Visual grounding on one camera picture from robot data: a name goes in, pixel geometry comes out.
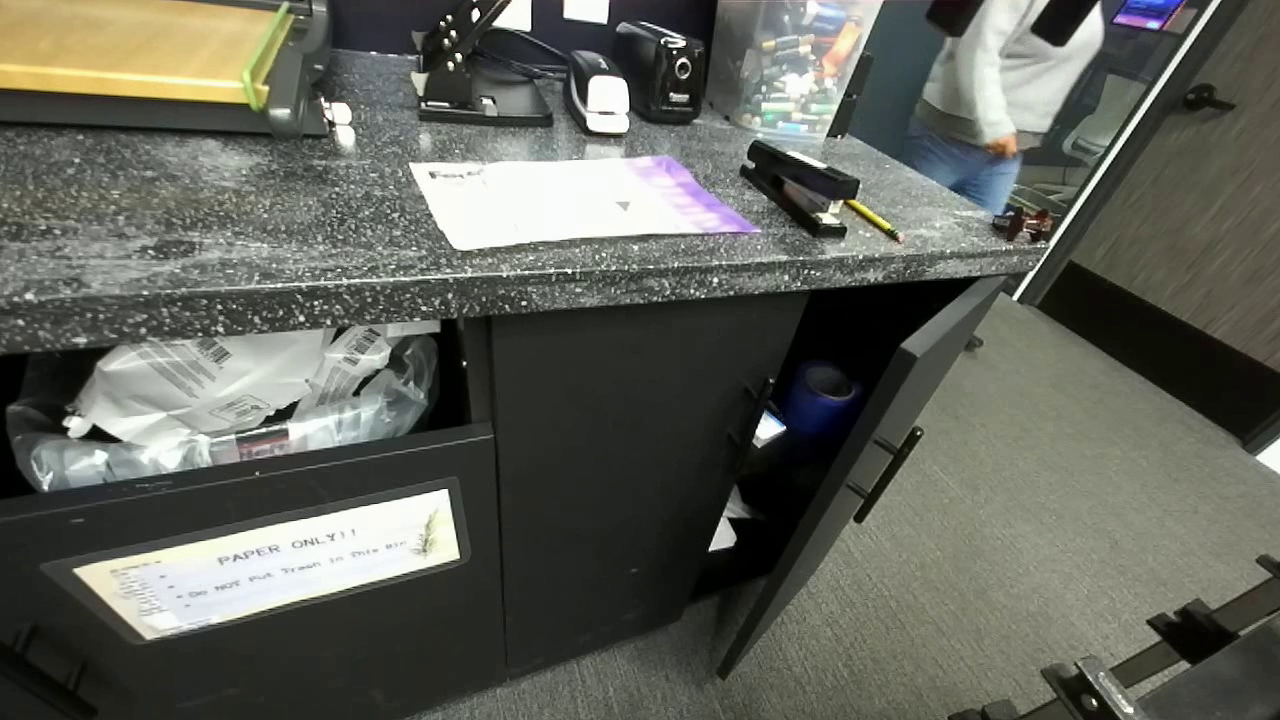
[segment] wall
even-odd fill
[[[1167,117],[1076,260],[1280,372],[1280,5],[1253,0],[1202,69],[1234,117]]]
[[[331,0],[342,48],[409,53],[409,31],[438,21],[446,0]],[[717,0],[611,0],[617,21],[657,21],[714,40]],[[563,24],[563,0],[531,0],[531,31],[556,48],[608,48],[611,24]]]

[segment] label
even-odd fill
[[[465,556],[447,489],[76,564],[142,642],[446,568]]]

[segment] sheet of paper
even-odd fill
[[[159,642],[459,561],[447,489],[73,568]]]
[[[411,176],[459,253],[595,238],[755,234],[673,156],[411,165]]]

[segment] cabinet door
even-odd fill
[[[271,547],[287,556],[329,546],[331,533],[367,529],[365,519],[335,519],[342,512],[440,489],[454,500],[459,561],[329,593],[329,579],[342,579],[352,564],[326,553],[315,561],[331,573],[312,573],[315,593],[305,603],[233,624],[213,621],[183,637],[131,637],[64,568],[67,561],[86,568],[82,561],[193,547],[281,526],[291,526],[291,536],[271,541]],[[497,553],[491,433],[480,425],[10,500],[0,517],[0,637],[21,642],[0,654],[0,715],[23,703],[51,715],[93,710],[106,720],[409,715],[499,680]]]
[[[508,666],[685,613],[804,295],[491,320]]]
[[[881,384],[871,389],[833,474],[821,479],[813,504],[804,508],[776,568],[765,579],[723,597],[717,662],[722,676],[728,676],[772,629],[772,621],[794,603],[794,597],[804,587],[815,564],[833,553],[845,526],[864,519],[869,508],[881,500],[885,485],[896,475],[896,470],[922,439],[915,415],[949,376],[966,340],[992,307],[996,293],[1002,281],[982,281],[966,288],[894,354],[887,367],[881,372]]]

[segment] door frame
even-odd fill
[[[1165,117],[1180,109],[1186,88],[1202,77],[1204,60],[1215,53],[1224,31],[1236,24],[1250,0],[1208,0],[1191,31],[1175,48],[1172,63],[1158,77],[1141,109],[1124,119],[1119,135],[1103,159],[1089,174],[1079,201],[1061,220],[1041,264],[1014,293],[1018,303],[1041,303],[1061,272],[1074,264],[1091,220],[1110,210],[1114,191],[1124,183],[1127,168],[1146,156]]]

